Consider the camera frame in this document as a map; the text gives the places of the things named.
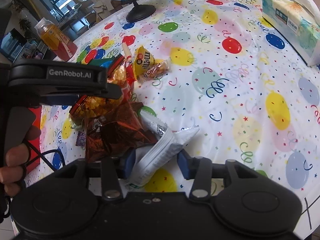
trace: balloon print tablecloth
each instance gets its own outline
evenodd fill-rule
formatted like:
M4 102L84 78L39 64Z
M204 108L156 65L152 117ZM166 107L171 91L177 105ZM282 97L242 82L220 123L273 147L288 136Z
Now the balloon print tablecloth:
M141 0L156 13L135 24L125 17L132 5L108 17L76 40L73 62L115 56L126 42L157 59L172 60L172 71L136 82L132 100L167 122L172 130L199 125L186 146L191 156L214 163L236 159L289 188L302 202L295 229L301 238L319 224L319 69L306 67L286 40L261 17L261 0ZM59 147L66 163L84 157L85 131L73 130L69 107L45 106L41 150ZM55 167L57 155L48 155ZM42 161L32 184L51 173ZM146 191L186 191L176 160L159 169ZM90 189L99 194L99 182ZM212 194L223 189L212 180Z

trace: yellow candy bag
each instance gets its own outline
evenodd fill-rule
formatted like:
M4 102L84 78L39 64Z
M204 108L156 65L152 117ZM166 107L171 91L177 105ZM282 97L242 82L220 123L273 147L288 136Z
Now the yellow candy bag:
M138 76L145 73L148 69L154 67L157 61L152 54L147 51L143 46L138 48L135 53L133 62L134 79L138 80Z

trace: green balloon print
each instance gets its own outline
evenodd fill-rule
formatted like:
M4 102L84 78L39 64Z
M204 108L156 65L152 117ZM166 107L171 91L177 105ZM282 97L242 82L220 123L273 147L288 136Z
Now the green balloon print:
M153 116L157 117L155 111L153 111L149 106L143 106L138 110L137 114L139 117L141 117L141 114L140 114L141 110L144 110L144 111L148 112L149 114L152 114Z
M265 171L263 170L256 170L257 173L261 174L262 176L268 177Z
M77 57L77 62L81 62L85 56L87 56L88 52L86 50L82 51L80 55Z
M165 23L158 26L158 29L164 33L170 33L178 29L179 25L177 23Z

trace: cable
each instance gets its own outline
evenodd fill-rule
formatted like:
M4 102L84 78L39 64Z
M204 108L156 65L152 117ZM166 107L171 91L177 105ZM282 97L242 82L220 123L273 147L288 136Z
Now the cable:
M62 162L62 166L65 166L65 165L66 165L65 160L64 160L64 157L63 157L63 154L62 154L62 152L60 151L60 149L46 151L46 152L44 152L44 153L41 153L41 155L42 155L42 156L45 156L45 155L47 155L47 154L49 154L49 153L57 153L57 154L59 154L60 159L61 159L61 162ZM38 156L36 156L35 158L33 158L32 160L28 161L25 165L26 165L26 166L29 166L31 163L35 162L35 161L36 161L37 159L39 159L39 158L40 158L40 156L38 155Z
M46 151L44 153L40 153L38 151L38 149L36 147L34 147L31 143L29 143L27 140L24 140L23 143L25 145L27 145L27 147L31 148L32 150L34 150L36 152L36 154L38 155L36 158L33 158L31 161L26 163L26 166L30 165L31 163L33 163L35 160L37 160L38 158L41 158L49 167L50 169L52 169L53 171L56 171L57 169L55 167L53 167L53 165L44 157L44 155L48 154L48 153L53 153L53 152L57 152L60 156L61 162L62 162L62 166L66 165L66 162L64 160L63 154L61 152L60 149L57 150L50 150L50 151Z

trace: tissue box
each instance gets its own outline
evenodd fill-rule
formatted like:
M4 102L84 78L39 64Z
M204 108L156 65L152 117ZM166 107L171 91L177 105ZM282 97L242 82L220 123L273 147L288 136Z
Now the tissue box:
M308 66L320 64L320 26L307 9L291 0L262 0L262 16Z

